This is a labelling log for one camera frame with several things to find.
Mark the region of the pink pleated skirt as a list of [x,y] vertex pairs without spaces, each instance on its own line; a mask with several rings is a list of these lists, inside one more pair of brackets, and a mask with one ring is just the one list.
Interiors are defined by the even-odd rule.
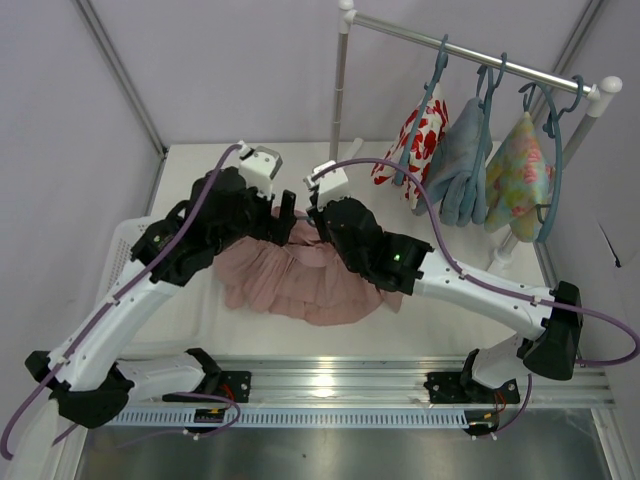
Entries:
[[214,259],[225,305],[304,320],[315,326],[356,323],[381,306],[400,311],[403,295],[350,272],[317,230],[297,222],[286,245],[245,237]]

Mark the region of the blue plastic hanger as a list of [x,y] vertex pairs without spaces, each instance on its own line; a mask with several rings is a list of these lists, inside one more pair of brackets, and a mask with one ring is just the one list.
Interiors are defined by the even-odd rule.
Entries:
[[315,230],[318,229],[318,226],[317,226],[318,214],[315,211],[303,212],[303,211],[296,210],[294,212],[294,215],[297,222],[305,223],[310,228],[313,228]]

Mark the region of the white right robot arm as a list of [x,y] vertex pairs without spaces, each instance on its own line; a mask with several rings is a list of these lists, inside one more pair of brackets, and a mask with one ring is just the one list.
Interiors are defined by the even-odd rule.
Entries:
[[[360,201],[346,198],[308,209],[320,238],[347,269],[389,293],[432,298],[495,320],[513,336],[474,349],[458,374],[431,374],[425,387],[434,403],[486,403],[506,394],[517,376],[555,381],[573,377],[583,317],[577,286],[553,289],[516,284],[486,271],[454,270],[429,243],[384,230]],[[471,274],[480,279],[471,280]]]

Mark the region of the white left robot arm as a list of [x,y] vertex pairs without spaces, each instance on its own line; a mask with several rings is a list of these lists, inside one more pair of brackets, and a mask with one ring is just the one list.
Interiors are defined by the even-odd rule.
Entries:
[[118,281],[69,339],[25,361],[40,390],[48,389],[59,415],[94,429],[129,403],[159,398],[198,400],[219,393],[223,372],[203,349],[126,361],[124,348],[169,299],[243,239],[281,243],[296,223],[296,195],[263,195],[236,167],[197,179],[190,196],[150,224],[131,249]]

